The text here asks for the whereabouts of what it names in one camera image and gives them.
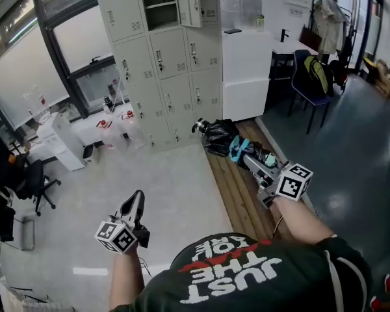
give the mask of white marker cube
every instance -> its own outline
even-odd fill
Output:
[[[102,222],[94,235],[108,251],[125,254],[137,238],[125,224]]]
[[[277,195],[298,201],[307,191],[313,172],[300,164],[292,165],[281,173]]]

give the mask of blue chair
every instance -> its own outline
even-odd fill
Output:
[[[332,97],[324,96],[324,97],[318,97],[315,94],[310,91],[309,87],[309,74],[305,67],[305,60],[307,57],[310,57],[311,53],[306,49],[299,49],[294,52],[294,75],[292,77],[292,88],[295,89],[295,93],[292,98],[291,106],[289,107],[289,112],[287,113],[287,116],[290,117],[292,114],[292,109],[294,105],[294,101],[296,99],[296,93],[298,93],[301,96],[301,100],[305,100],[305,107],[304,111],[307,108],[307,104],[310,103],[313,106],[311,120],[309,121],[309,125],[307,127],[306,134],[309,134],[313,118],[315,117],[315,111],[317,107],[321,107],[325,105],[325,112],[324,117],[322,118],[322,122],[320,123],[320,128],[324,125],[326,115],[328,114],[328,109],[330,107],[330,103],[332,100]]]

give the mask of open locker door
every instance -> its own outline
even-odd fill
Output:
[[[179,19],[187,27],[202,27],[202,13],[200,0],[177,0]]]

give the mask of gray floor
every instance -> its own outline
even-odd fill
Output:
[[[39,297],[48,294],[76,311],[108,310],[114,254],[94,234],[136,189],[146,195],[142,223],[151,231],[149,248],[139,247],[138,253],[152,275],[168,268],[187,245],[231,231],[200,143],[155,155],[147,147],[130,148],[122,156],[102,149],[95,167],[69,172],[52,162],[45,172],[62,181],[49,192],[57,208],[44,203],[41,217],[36,218],[35,251],[2,245],[1,272],[11,286],[34,289]],[[32,213],[33,205],[15,200],[14,208],[20,218]]]
[[[390,101],[363,79],[351,76],[336,96],[325,126],[317,110],[306,135],[311,107],[290,100],[261,117],[282,152],[314,171],[308,190],[319,216],[359,250],[372,267],[374,292],[390,273]]]

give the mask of forearm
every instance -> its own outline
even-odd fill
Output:
[[[317,218],[303,202],[278,197],[274,199],[274,203],[297,241],[305,244],[317,244],[334,235],[333,231]]]
[[[132,304],[144,288],[142,267],[133,248],[126,255],[117,255],[112,270],[110,310]]]

